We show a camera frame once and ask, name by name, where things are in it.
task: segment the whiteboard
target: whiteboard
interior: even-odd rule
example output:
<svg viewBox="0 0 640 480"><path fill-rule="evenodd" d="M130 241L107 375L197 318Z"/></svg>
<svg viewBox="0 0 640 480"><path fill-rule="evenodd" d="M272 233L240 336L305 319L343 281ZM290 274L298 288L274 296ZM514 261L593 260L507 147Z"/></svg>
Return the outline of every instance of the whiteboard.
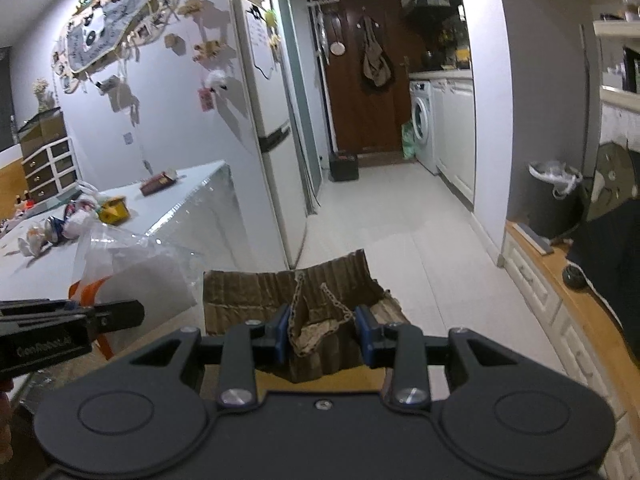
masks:
<svg viewBox="0 0 640 480"><path fill-rule="evenodd" d="M254 66L262 73L265 79L271 79L275 66L273 53L269 45L269 31L267 30L267 23L262 16L262 11L257 6L253 6L245 12L244 16Z"/></svg>

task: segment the drawer handle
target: drawer handle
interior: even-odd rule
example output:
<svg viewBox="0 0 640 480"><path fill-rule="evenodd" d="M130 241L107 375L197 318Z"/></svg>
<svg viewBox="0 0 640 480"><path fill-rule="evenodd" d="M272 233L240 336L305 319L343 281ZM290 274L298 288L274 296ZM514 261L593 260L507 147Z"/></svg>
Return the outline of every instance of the drawer handle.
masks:
<svg viewBox="0 0 640 480"><path fill-rule="evenodd" d="M529 285L531 285L533 283L533 278L527 277L527 275L524 273L524 266L518 266L517 268L520 274L522 275L522 277L524 278L524 281L529 283Z"/></svg>

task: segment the refrigerator door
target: refrigerator door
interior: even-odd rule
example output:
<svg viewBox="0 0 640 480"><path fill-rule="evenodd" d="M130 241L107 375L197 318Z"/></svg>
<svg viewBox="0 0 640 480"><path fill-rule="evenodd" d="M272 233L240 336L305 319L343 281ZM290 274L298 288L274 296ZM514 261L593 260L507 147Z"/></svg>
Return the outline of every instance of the refrigerator door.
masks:
<svg viewBox="0 0 640 480"><path fill-rule="evenodd" d="M300 180L298 156L290 124L285 124L279 133L270 138L273 142L262 150L264 171L271 190L271 200L280 226L287 261L293 269L305 239L305 193Z"/></svg>
<svg viewBox="0 0 640 480"><path fill-rule="evenodd" d="M282 67L273 59L264 9L249 0L233 0L249 96L259 137L289 121Z"/></svg>

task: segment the beige bag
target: beige bag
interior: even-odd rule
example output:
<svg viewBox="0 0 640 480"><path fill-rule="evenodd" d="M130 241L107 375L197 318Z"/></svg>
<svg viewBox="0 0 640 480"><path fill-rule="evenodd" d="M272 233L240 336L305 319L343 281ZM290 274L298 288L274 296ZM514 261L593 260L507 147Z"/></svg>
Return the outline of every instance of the beige bag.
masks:
<svg viewBox="0 0 640 480"><path fill-rule="evenodd" d="M380 323L407 322L398 302L369 274L364 251L303 270L263 274L212 270L204 277L207 333L249 319L267 321L291 305L283 367L267 371L299 383L362 364L353 311L365 304Z"/></svg>

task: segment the white floor tile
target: white floor tile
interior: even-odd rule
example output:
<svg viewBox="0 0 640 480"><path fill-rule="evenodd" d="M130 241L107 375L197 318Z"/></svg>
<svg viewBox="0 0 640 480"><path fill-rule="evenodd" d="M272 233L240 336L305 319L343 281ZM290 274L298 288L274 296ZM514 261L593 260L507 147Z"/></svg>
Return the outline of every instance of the white floor tile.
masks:
<svg viewBox="0 0 640 480"><path fill-rule="evenodd" d="M372 276L424 333L466 326L562 371L551 343L469 224L470 213L440 177L419 164L361 168L356 182L325 180L308 221L299 267L364 248ZM430 370L436 398L444 375Z"/></svg>

